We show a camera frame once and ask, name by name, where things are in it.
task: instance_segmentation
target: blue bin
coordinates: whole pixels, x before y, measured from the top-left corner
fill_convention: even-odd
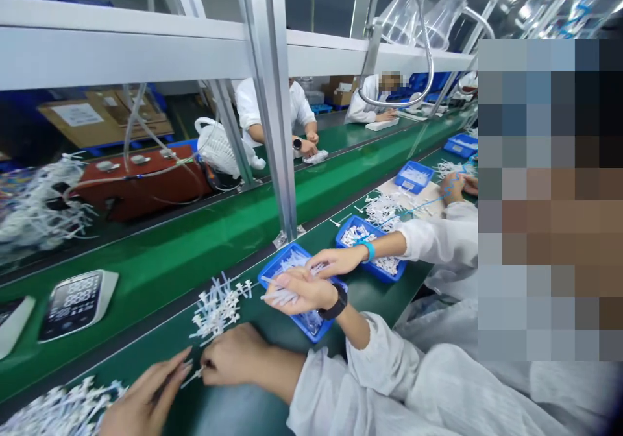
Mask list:
[[[311,254],[309,254],[307,251],[301,248],[300,245],[297,243],[290,243],[288,246],[282,248],[281,251],[277,252],[275,257],[271,259],[266,266],[264,266],[264,268],[258,275],[258,282],[261,283],[264,286],[264,288],[266,288],[266,290],[268,290],[268,283],[265,282],[262,279],[262,277],[264,276],[264,277],[268,277],[272,279],[275,276],[275,273],[279,269],[281,269],[281,261],[287,259],[290,256],[290,253],[292,253],[293,251],[296,251],[308,258],[312,257]],[[344,282],[342,282],[340,279],[338,279],[337,277],[331,277],[330,280],[334,284],[339,284],[344,289],[344,291],[348,291],[348,286]],[[313,343],[318,343],[320,339],[323,338],[326,332],[331,328],[331,325],[333,324],[333,321],[334,321],[334,320],[323,321],[322,326],[320,327],[320,329],[318,329],[318,332],[314,335],[311,331],[309,331],[309,329],[307,329],[305,323],[303,322],[302,315],[294,315],[290,317],[296,323],[296,325],[305,333],[305,335],[307,335],[309,340],[311,340]]]
[[[426,179],[426,184],[421,185],[419,183],[416,183],[402,176],[402,173],[407,169],[413,169],[418,172],[426,173],[426,175],[428,176],[428,178]],[[413,160],[410,160],[405,164],[403,168],[400,169],[400,171],[398,172],[398,175],[396,175],[396,180],[394,181],[394,183],[397,186],[400,186],[414,194],[419,194],[420,191],[422,191],[426,187],[426,185],[428,185],[429,181],[433,178],[434,174],[435,174],[435,171],[432,168],[426,167],[425,165],[422,165],[420,163],[414,162]]]
[[[470,149],[469,147],[465,147],[456,142],[457,139],[468,143],[468,144],[478,144],[478,138],[472,138],[467,134],[457,134],[456,136],[452,136],[446,142],[446,145],[443,147],[446,151],[452,152],[453,154],[460,155],[461,157],[468,158],[478,152],[478,149]]]
[[[342,224],[342,228],[336,236],[336,246],[338,248],[348,248],[348,246],[342,243],[341,240],[342,240],[342,237],[344,236],[344,233],[353,225],[356,225],[356,226],[363,225],[363,227],[365,227],[368,233],[376,235],[377,239],[386,235],[386,233],[380,228],[375,227],[370,222],[363,220],[361,217],[353,215],[350,219],[348,219],[346,223]],[[398,269],[397,269],[396,275],[394,276],[389,274],[388,272],[385,272],[379,266],[371,262],[362,264],[361,266],[366,271],[368,271],[369,273],[377,277],[377,279],[379,279],[381,282],[385,282],[386,284],[392,284],[393,282],[398,282],[400,280],[400,277],[402,277],[402,274],[404,273],[404,269],[407,267],[407,261],[400,261],[398,263]]]

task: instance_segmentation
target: wrist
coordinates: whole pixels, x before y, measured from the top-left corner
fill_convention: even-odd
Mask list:
[[[368,260],[370,252],[368,251],[368,248],[365,245],[357,245],[349,249],[352,249],[353,252],[357,253],[357,259],[359,259],[359,262],[364,262]]]

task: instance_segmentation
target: digital display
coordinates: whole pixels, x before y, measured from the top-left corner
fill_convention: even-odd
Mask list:
[[[43,321],[39,339],[50,340],[91,323],[97,311],[102,276],[77,278],[57,286]]]

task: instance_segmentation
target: white label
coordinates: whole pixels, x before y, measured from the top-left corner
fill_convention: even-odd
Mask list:
[[[69,126],[79,127],[102,123],[104,119],[88,103],[51,107]]]

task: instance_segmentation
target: blue crate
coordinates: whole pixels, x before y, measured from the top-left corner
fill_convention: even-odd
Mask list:
[[[282,248],[268,262],[268,264],[264,266],[264,268],[258,275],[258,282],[261,283],[266,290],[268,290],[268,283],[265,282],[262,279],[262,277],[264,276],[268,278],[273,278],[275,276],[275,273],[281,268],[281,261],[284,259],[287,259],[290,253],[293,251],[296,251],[302,254],[303,256],[307,256],[308,258],[312,257],[312,255],[309,254],[307,251],[305,251],[303,248],[301,248],[298,243],[290,243],[288,246]],[[337,277],[331,277],[331,282],[333,282],[334,284],[339,284],[344,289],[344,291],[348,291],[348,286],[344,282],[342,282],[340,279],[338,279]],[[318,343],[320,339],[323,338],[326,332],[331,328],[331,325],[333,324],[333,321],[334,321],[334,320],[324,321],[323,325],[320,327],[316,335],[314,335],[307,329],[307,327],[305,327],[305,324],[302,321],[301,315],[294,315],[290,317],[296,323],[296,325],[305,333],[305,335],[307,335],[309,340],[311,340],[313,343]]]
[[[422,173],[426,173],[428,175],[428,178],[426,179],[426,184],[420,185],[419,183],[411,181],[410,179],[402,176],[402,172],[404,172],[405,170],[409,168],[417,170]],[[429,181],[431,180],[431,178],[433,178],[434,174],[435,174],[435,171],[432,168],[426,167],[422,165],[421,163],[417,163],[417,162],[414,162],[413,160],[410,160],[405,164],[403,168],[400,169],[400,171],[398,172],[398,175],[396,175],[396,180],[394,181],[394,183],[397,186],[407,189],[408,191],[411,191],[414,194],[419,194],[420,191],[422,191],[426,187],[426,185],[428,185]]]
[[[376,238],[381,238],[385,236],[386,233],[380,228],[375,227],[370,222],[363,220],[361,217],[353,215],[346,223],[342,224],[342,228],[336,236],[336,246],[338,248],[348,248],[344,243],[341,242],[344,233],[353,225],[356,226],[364,226],[365,229],[370,234],[376,235]],[[388,272],[385,272],[379,266],[372,264],[371,262],[361,265],[366,271],[370,272],[372,275],[377,277],[381,282],[385,282],[386,284],[392,284],[393,282],[398,282],[402,274],[404,273],[404,269],[407,267],[407,261],[400,261],[398,263],[398,269],[396,275],[391,275]]]
[[[467,134],[457,134],[456,136],[452,136],[446,142],[446,145],[443,147],[446,151],[452,152],[453,154],[460,155],[461,157],[468,158],[478,152],[477,149],[470,149],[469,147],[462,146],[456,142],[456,140],[460,139],[465,143],[473,143],[478,144],[478,138],[472,138]]]

